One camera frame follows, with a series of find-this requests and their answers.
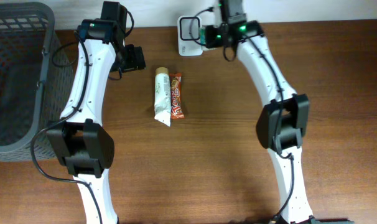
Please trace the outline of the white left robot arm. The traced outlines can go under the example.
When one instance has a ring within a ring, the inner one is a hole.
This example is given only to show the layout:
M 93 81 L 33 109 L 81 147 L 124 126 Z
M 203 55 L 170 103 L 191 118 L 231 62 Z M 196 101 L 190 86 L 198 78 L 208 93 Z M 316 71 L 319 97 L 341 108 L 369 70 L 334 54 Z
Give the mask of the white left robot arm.
M 105 1 L 101 16 L 77 27 L 78 63 L 60 121 L 46 131 L 61 166 L 77 184 L 87 223 L 118 223 L 109 187 L 113 138 L 102 125 L 103 100 L 111 72 L 120 75 L 146 67 L 141 47 L 125 43 L 132 14 L 119 2 Z

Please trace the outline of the red chocolate bar wrapper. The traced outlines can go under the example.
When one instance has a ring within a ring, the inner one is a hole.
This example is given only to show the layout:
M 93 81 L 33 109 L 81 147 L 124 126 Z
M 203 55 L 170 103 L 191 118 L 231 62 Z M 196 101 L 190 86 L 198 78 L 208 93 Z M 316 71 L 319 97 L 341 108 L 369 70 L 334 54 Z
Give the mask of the red chocolate bar wrapper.
M 171 118 L 172 119 L 183 119 L 185 118 L 184 112 L 182 110 L 181 103 L 181 73 L 170 73 L 170 92 L 171 92 Z

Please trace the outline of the white cream tube gold cap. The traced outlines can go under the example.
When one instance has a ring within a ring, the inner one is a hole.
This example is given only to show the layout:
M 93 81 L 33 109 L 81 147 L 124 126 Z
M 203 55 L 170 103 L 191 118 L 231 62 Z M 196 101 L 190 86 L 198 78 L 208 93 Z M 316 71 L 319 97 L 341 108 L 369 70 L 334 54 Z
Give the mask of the white cream tube gold cap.
M 154 119 L 166 126 L 171 125 L 171 96 L 169 70 L 165 67 L 156 69 L 154 93 Z

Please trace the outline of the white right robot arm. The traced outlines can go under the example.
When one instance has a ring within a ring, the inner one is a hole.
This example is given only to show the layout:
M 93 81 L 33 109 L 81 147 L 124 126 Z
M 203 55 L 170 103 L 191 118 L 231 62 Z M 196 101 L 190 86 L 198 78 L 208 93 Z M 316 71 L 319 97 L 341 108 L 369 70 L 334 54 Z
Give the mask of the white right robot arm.
M 241 1 L 216 1 L 212 11 L 215 23 L 205 28 L 205 46 L 232 48 L 261 99 L 256 134 L 272 160 L 280 196 L 279 210 L 270 222 L 308 222 L 314 216 L 301 160 L 309 99 L 288 84 L 272 56 L 266 34 L 257 21 L 247 19 Z

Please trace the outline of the teal Kleenex tissue pack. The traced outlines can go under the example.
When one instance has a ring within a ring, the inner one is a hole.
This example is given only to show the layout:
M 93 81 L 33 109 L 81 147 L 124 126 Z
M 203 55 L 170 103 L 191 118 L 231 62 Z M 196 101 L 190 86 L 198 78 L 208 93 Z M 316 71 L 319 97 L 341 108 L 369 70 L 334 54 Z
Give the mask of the teal Kleenex tissue pack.
M 201 27 L 199 28 L 198 30 L 198 34 L 199 34 L 199 42 L 203 45 L 206 44 L 206 40 L 205 40 L 205 28 L 204 27 Z

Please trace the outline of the grey plastic mesh basket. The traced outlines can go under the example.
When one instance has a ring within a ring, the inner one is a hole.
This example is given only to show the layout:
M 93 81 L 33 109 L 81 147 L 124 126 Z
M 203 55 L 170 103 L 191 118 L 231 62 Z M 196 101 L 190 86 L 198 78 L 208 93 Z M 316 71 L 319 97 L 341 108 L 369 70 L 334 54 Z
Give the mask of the grey plastic mesh basket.
M 29 161 L 30 142 L 59 118 L 74 73 L 40 2 L 0 4 L 0 161 Z

